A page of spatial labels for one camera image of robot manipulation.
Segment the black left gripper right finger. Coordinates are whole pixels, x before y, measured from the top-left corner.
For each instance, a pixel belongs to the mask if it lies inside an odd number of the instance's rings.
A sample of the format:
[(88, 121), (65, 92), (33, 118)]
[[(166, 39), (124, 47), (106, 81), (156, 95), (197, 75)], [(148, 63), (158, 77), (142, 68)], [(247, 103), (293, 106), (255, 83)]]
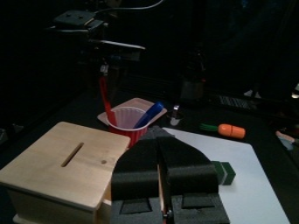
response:
[(157, 138), (165, 224), (229, 224), (215, 166), (175, 137)]

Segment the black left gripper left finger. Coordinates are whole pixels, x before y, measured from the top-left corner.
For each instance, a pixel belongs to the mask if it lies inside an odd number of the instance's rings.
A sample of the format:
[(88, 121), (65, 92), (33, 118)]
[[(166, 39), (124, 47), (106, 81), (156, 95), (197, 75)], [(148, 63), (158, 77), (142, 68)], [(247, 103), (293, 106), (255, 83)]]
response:
[(116, 161), (109, 224), (162, 224), (154, 140), (138, 140)]

